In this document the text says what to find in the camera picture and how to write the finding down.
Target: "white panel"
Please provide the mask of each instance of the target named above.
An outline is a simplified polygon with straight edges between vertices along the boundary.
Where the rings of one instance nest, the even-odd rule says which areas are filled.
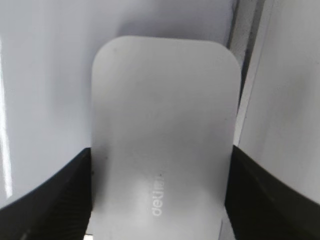
[[[240,82],[214,42],[122,37],[99,51],[96,240],[218,240]]]
[[[232,3],[0,0],[0,207],[91,146],[91,66],[103,44],[127,34],[225,44]]]
[[[320,203],[320,1],[276,0],[239,147]]]

